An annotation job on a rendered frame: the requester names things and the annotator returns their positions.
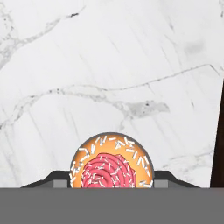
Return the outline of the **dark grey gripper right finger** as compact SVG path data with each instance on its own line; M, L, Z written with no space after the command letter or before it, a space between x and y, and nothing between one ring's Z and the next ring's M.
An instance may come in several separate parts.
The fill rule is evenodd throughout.
M177 179L170 171L155 171L153 186L155 188L172 188L172 187L197 188L196 185Z

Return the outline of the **dark brown tray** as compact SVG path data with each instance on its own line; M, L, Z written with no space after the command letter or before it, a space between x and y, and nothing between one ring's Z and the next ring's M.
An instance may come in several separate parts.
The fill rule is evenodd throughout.
M220 114L213 154L210 186L224 188L224 81L220 100Z

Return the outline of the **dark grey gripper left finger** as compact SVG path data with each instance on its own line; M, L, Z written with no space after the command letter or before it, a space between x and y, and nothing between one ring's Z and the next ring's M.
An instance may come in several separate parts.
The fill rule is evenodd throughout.
M24 185L24 188L34 187L69 188L69 171L52 171L46 178Z

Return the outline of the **cupcake with pink frosting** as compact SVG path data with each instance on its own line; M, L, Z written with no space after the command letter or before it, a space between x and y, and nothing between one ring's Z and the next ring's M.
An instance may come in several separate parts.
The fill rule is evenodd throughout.
M72 188L152 188L153 179L144 147L116 132L90 137L75 152L69 172Z

